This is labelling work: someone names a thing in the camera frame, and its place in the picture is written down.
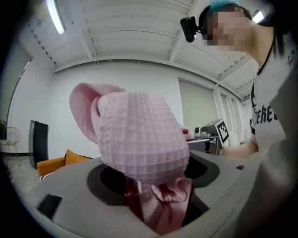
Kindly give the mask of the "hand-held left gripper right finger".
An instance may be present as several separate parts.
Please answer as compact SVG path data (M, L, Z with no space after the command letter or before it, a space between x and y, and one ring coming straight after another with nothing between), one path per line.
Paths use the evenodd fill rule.
M187 215L180 230L163 238L234 238L241 199L255 175L244 169L246 163L192 150L186 171L193 179Z

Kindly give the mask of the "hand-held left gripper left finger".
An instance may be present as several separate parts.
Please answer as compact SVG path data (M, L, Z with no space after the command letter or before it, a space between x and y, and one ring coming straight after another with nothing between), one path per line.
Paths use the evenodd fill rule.
M126 177L99 158L64 166L30 191L37 210L46 196L60 197L50 223L85 238L157 238L129 208Z

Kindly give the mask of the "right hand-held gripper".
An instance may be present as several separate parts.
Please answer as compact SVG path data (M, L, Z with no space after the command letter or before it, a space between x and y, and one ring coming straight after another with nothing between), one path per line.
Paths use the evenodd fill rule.
M218 136L221 146L224 146L225 142L229 139L229 132L224 119L214 120L204 125L202 130L209 132L211 136Z

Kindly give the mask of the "orange sofa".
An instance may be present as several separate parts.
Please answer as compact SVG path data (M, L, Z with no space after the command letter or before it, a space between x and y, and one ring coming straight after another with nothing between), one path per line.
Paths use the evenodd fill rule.
M44 160L37 163L37 171L39 176L55 172L56 170L66 166L65 156L56 159Z

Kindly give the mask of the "pink cloth garment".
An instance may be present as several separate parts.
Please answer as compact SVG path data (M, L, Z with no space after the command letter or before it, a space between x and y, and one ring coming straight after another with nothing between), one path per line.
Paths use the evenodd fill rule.
M69 105L79 129L98 145L102 162L125 175L131 211L160 235L180 229L192 190L184 174L190 152L165 100L80 83Z

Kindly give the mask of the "person's right forearm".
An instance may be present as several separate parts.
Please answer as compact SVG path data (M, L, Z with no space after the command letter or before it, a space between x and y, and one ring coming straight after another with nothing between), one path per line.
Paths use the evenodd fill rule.
M222 156L234 159L247 159L250 155L258 152L258 146L252 141L237 146L225 146Z

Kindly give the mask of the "grey desk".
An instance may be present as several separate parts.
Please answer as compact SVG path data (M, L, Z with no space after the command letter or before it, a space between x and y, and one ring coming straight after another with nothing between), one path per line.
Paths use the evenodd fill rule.
M190 150L206 152L216 155L218 151L218 137L197 137L192 140L188 140L187 144Z

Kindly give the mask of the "white roller blind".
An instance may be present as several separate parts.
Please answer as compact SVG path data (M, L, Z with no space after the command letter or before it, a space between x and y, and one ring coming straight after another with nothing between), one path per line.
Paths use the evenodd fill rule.
M213 92L188 82L179 80L183 111L183 125L194 131L209 122L218 119Z

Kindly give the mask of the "large orange cushion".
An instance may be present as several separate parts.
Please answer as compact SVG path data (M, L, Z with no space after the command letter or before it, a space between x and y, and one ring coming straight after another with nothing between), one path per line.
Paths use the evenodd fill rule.
M88 161L90 159L91 158L89 157L85 157L85 156L73 153L72 151L67 149L67 152L65 154L65 165L72 165L72 164Z

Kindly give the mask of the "person's grey printed t-shirt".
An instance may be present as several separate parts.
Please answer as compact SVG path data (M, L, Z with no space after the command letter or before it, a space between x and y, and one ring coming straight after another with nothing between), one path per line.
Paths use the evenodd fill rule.
M285 132L270 102L292 70L298 56L298 45L287 42L284 55L271 52L264 67L257 73L251 89L251 132L255 136L258 150L285 139Z

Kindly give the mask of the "black rectangular panel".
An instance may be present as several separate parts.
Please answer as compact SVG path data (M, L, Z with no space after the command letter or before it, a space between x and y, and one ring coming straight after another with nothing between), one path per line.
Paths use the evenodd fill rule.
M29 127L29 160L34 169L37 163L48 160L48 125L31 120Z

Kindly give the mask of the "green potted plant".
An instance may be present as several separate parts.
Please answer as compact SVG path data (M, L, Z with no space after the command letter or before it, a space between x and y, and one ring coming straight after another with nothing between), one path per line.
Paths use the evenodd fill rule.
M0 140L7 139L7 122L5 120L0 119Z

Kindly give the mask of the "ceiling tube light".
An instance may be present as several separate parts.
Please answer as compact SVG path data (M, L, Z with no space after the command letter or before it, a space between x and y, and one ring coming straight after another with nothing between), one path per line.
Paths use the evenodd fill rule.
M252 21L256 24L260 23L261 21L264 20L264 14L262 11L257 10L253 15L252 15Z
M66 31L65 24L61 17L57 0L45 0L49 15L59 35Z

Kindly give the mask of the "teal hair band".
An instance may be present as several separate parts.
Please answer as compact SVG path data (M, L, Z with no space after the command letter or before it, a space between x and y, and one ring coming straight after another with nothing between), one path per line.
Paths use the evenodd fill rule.
M238 5L238 0L210 0L211 8L227 6L227 5Z

